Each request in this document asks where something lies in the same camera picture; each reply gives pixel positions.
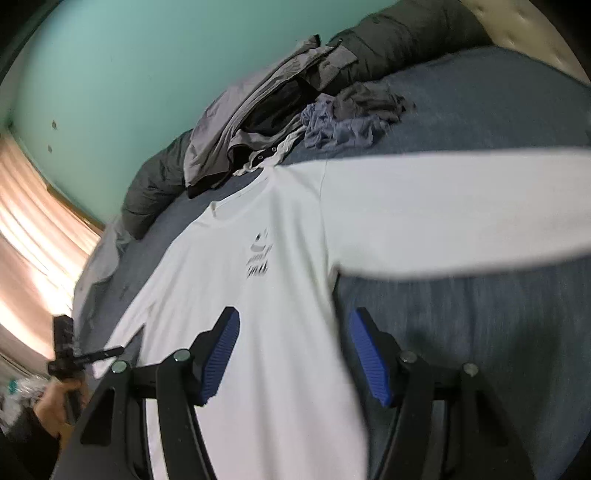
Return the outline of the person's dark-sleeved left forearm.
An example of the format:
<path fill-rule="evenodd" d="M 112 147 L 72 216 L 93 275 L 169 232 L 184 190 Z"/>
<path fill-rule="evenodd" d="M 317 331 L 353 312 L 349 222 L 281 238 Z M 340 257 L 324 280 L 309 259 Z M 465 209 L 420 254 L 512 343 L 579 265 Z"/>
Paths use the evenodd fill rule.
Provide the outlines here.
<path fill-rule="evenodd" d="M 2 479 L 50 479 L 60 437 L 48 433 L 32 408 L 25 408 L 7 433 L 1 432 Z"/>

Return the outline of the person's left hand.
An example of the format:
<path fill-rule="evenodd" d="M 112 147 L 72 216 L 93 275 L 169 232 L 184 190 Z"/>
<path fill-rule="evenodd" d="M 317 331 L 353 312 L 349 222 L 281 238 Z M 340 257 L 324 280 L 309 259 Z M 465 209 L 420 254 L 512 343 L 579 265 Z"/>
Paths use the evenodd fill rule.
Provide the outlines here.
<path fill-rule="evenodd" d="M 52 378 L 39 401 L 34 405 L 33 411 L 41 426 L 54 438 L 59 438 L 66 425 L 67 394 L 70 392 L 81 394 L 81 406 L 84 407 L 88 400 L 88 388 L 85 381 L 68 379 L 60 381 Z"/>

